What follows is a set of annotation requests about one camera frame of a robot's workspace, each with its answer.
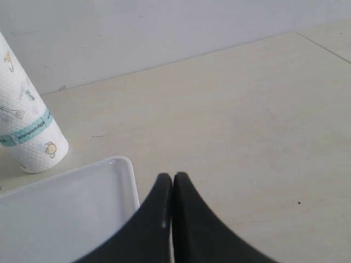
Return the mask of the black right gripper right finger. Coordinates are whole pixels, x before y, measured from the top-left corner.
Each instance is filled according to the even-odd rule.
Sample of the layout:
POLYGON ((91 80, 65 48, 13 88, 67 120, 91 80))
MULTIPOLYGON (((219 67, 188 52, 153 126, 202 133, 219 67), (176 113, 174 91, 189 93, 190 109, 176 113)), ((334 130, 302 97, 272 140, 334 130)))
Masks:
POLYGON ((175 262, 275 262, 228 228, 185 172, 173 181, 173 251, 175 262))

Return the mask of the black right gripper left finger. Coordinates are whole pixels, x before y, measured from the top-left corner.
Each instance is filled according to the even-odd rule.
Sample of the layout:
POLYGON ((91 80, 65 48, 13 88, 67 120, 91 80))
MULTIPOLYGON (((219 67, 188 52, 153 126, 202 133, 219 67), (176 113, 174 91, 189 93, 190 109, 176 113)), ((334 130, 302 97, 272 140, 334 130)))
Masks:
POLYGON ((106 242, 78 262, 170 262, 172 179, 157 176, 139 209, 106 242))

